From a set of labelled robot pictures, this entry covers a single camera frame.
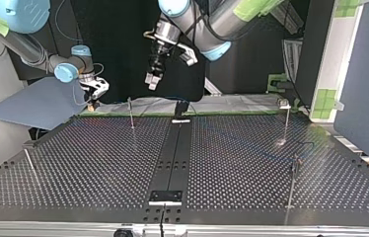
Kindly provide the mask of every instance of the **gray sheet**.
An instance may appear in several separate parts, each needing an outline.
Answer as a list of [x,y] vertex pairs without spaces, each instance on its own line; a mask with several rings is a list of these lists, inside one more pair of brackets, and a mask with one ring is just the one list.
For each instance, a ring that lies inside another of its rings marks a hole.
[[83,111],[83,95],[78,81],[46,77],[1,102],[0,120],[52,130]]

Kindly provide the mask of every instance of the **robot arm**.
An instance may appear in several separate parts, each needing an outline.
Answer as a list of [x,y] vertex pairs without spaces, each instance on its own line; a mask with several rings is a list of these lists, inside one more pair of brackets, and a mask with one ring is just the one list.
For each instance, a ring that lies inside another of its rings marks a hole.
[[162,11],[155,33],[145,33],[152,39],[152,53],[146,83],[155,90],[166,71],[165,61],[175,46],[185,48],[181,59],[192,66],[197,63],[194,51],[179,43],[181,33],[210,61],[224,55],[231,47],[232,36],[255,16],[265,15],[283,0],[223,0],[210,17],[203,15],[195,0],[159,0]]
[[29,34],[39,31],[49,18],[49,0],[0,0],[0,19],[9,25],[9,33],[0,40],[8,48],[21,56],[23,62],[54,73],[61,82],[79,79],[90,105],[108,89],[108,82],[95,74],[92,53],[85,45],[72,47],[72,56],[64,58],[50,54]]

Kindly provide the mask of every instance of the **metal plate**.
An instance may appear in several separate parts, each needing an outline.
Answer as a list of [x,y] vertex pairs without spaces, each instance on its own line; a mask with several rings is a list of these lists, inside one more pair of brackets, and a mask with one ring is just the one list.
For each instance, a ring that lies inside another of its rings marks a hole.
[[[322,128],[292,115],[195,118],[182,180],[185,224],[369,226],[369,168]],[[302,160],[288,212],[292,159]]]
[[9,161],[0,170],[0,219],[143,221],[170,120],[135,123],[74,119],[29,151],[35,169],[23,154]]

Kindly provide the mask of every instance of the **black gap strip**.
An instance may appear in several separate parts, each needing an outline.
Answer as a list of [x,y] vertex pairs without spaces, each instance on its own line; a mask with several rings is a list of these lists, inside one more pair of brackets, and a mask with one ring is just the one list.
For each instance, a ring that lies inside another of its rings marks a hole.
[[167,185],[167,191],[170,190],[170,183],[172,181],[173,171],[175,170],[174,169],[174,164],[176,162],[176,153],[178,152],[178,144],[179,144],[179,140],[180,140],[180,137],[181,137],[181,131],[182,131],[182,125],[180,124],[178,138],[176,139],[175,153],[173,155],[172,164],[170,165],[170,176],[169,176],[169,181],[168,181],[168,185]]

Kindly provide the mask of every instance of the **vertical pin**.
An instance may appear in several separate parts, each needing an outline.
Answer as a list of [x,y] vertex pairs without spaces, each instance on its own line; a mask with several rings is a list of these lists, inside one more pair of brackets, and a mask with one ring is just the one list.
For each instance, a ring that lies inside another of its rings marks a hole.
[[128,98],[128,108],[129,108],[129,116],[130,116],[130,119],[131,119],[131,128],[134,129],[135,125],[134,125],[134,122],[133,122],[132,101],[131,101],[130,97]]

